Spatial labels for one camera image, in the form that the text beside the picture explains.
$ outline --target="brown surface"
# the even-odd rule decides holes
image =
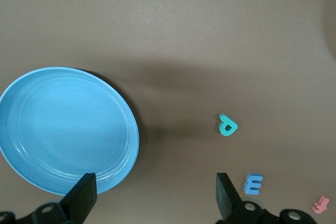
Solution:
[[[0,92],[46,66],[93,71],[131,104],[141,149],[86,223],[215,223],[216,172],[273,214],[336,219],[335,0],[0,0]],[[218,132],[220,113],[239,128]],[[0,210],[57,196],[0,157]],[[322,194],[329,209],[311,207]]]

